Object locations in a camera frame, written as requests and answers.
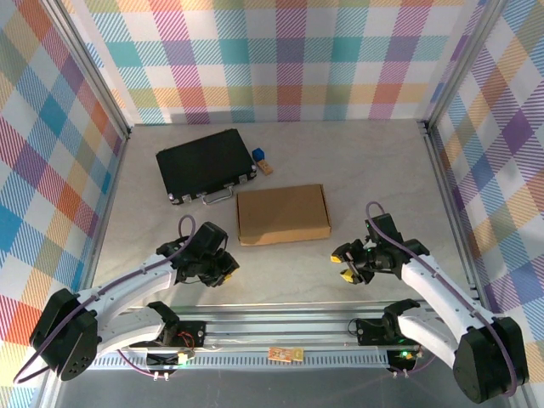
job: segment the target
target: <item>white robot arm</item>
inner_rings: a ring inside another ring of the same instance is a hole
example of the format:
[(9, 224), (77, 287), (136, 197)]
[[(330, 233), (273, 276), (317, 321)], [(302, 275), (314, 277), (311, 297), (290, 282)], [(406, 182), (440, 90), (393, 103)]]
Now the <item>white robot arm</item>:
[(348, 265), (341, 276), (354, 285), (369, 284), (375, 273), (395, 275), (439, 316), (425, 313), (411, 299), (393, 303), (382, 318), (385, 337), (406, 337), (431, 351), (453, 370), (457, 384), (474, 402), (513, 395), (518, 385), (529, 381), (519, 326), (471, 299), (418, 240), (404, 241), (390, 214), (371, 218), (372, 204), (377, 203), (366, 208), (365, 243), (344, 244), (331, 260)]
[(37, 375), (20, 378), (38, 356), (57, 377), (68, 381), (84, 372), (97, 356), (130, 344), (177, 342), (183, 346), (186, 339), (179, 337), (182, 322), (164, 303), (121, 313), (153, 293), (177, 283), (192, 283), (186, 282), (188, 278), (210, 287), (223, 285), (239, 268), (225, 251), (227, 238), (217, 225), (204, 223), (196, 233), (193, 228), (189, 236), (160, 246), (121, 277), (75, 294), (67, 289), (56, 292), (31, 334), (30, 343), (37, 352), (14, 382)]

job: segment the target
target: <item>plaid wallpaper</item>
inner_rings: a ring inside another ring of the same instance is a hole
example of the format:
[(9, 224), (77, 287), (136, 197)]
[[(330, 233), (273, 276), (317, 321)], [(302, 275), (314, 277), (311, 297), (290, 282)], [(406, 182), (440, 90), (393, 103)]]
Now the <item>plaid wallpaper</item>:
[(510, 0), (447, 114), (441, 158), (493, 309), (544, 403), (544, 0)]
[(65, 5), (127, 116), (156, 124), (422, 116), (455, 48), (445, 45), (461, 37), (457, 18), (477, 2)]
[(457, 62), (463, 55), (465, 47), (467, 46), (468, 39), (470, 38), (470, 36), (472, 36), (472, 34), (474, 33), (474, 29), (479, 24), (480, 18), (482, 17), (482, 13), (484, 12), (485, 6), (489, 3), (489, 1), (490, 0), (478, 1), (478, 5), (474, 9), (473, 14), (470, 17), (470, 21), (465, 27), (465, 31), (462, 33), (461, 39), (457, 43), (455, 51), (451, 55), (450, 62), (448, 62), (448, 65), (446, 66), (444, 72), (442, 73), (440, 82), (438, 86), (436, 87), (436, 89), (434, 90), (433, 97), (431, 98), (431, 103), (427, 107), (427, 110), (424, 115), (424, 119), (428, 119), (433, 113), (434, 107), (436, 106), (436, 102), (438, 101), (440, 95), (442, 94), (442, 91), (444, 90), (446, 83), (448, 83), (448, 81), (451, 79), (451, 76), (457, 67)]
[(122, 139), (38, 0), (0, 0), (0, 407), (50, 294), (78, 287)]

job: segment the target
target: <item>cardboard box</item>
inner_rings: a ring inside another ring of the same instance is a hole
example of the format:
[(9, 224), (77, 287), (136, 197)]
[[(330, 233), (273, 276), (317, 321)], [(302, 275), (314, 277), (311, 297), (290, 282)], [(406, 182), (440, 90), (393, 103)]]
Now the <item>cardboard box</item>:
[(320, 240), (331, 236), (321, 184), (238, 193), (238, 238), (242, 245)]

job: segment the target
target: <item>small wooden block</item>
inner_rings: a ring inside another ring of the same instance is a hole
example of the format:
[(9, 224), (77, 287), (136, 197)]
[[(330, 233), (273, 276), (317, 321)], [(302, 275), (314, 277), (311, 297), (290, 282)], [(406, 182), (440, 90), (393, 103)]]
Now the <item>small wooden block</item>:
[(304, 361), (304, 349), (303, 348), (294, 348), (291, 352), (291, 357), (293, 361)]
[(257, 162), (258, 168), (264, 173), (265, 176), (269, 176), (274, 172), (274, 169), (266, 162), (266, 160), (261, 160)]
[(271, 347), (269, 348), (269, 360), (291, 363), (291, 350), (289, 348)]

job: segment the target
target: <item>white table surface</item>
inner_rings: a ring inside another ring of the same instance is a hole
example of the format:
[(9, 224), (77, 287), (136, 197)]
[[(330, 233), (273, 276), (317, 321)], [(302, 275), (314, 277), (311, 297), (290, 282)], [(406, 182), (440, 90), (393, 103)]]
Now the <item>white table surface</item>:
[[(155, 154), (216, 133), (240, 131), (249, 151), (261, 147), (274, 173), (262, 173), (235, 191), (323, 184), (332, 234), (327, 240), (241, 246), (235, 199), (204, 206), (173, 206)], [(420, 298), (392, 275), (353, 286), (331, 263), (339, 245), (366, 235), (365, 206), (380, 201), (405, 240), (417, 238), (463, 289), (468, 284), (450, 230), (431, 162), (414, 121), (294, 122), (136, 127), (127, 152), (94, 284), (136, 267), (162, 243), (177, 238), (179, 217), (211, 221), (229, 234), (228, 251), (240, 269), (218, 288), (176, 285), (146, 299), (172, 306), (197, 304), (388, 301)]]

